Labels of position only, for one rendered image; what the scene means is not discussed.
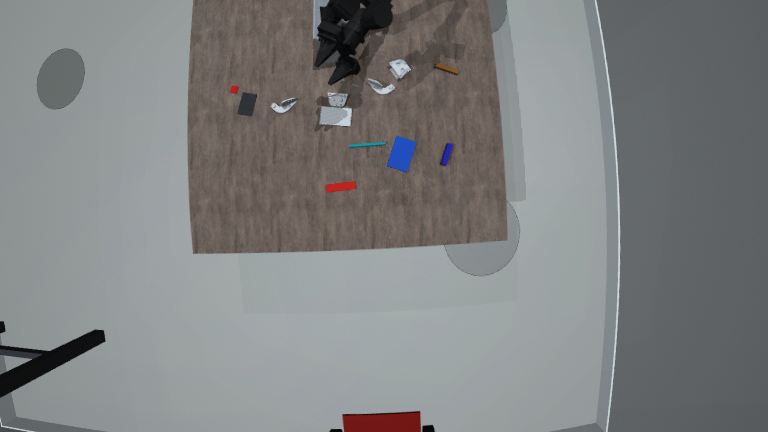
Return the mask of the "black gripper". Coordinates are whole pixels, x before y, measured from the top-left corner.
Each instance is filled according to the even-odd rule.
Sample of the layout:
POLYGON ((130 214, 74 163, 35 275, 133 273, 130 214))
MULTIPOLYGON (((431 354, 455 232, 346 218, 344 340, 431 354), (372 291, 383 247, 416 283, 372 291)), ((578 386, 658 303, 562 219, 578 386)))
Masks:
POLYGON ((317 27, 320 36, 320 47, 315 66, 320 66, 337 50, 340 54, 337 62, 335 61, 336 68, 328 81, 329 85, 333 85, 351 74, 357 75, 361 71, 357 60, 349 55, 355 56, 355 49, 359 42, 362 44, 365 42, 363 38, 365 32, 355 22, 343 23, 341 25, 343 29, 340 25, 324 21, 317 27))

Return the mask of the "red flat bar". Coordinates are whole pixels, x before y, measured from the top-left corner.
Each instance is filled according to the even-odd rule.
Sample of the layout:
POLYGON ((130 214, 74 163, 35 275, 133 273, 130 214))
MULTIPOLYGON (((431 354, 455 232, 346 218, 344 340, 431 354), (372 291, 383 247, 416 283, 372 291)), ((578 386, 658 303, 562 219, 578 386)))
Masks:
POLYGON ((350 190, 350 189, 356 189, 356 184, 354 182, 345 182, 345 183, 337 183, 337 184, 328 184, 325 186, 326 192, 333 192, 333 191, 342 191, 342 190, 350 190))

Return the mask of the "brown flat bar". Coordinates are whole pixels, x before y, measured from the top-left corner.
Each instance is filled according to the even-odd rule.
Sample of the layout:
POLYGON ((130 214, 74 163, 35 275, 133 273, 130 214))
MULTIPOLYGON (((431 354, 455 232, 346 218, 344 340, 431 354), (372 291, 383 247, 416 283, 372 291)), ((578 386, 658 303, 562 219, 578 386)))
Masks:
POLYGON ((458 75, 459 70, 436 62, 435 68, 458 75))

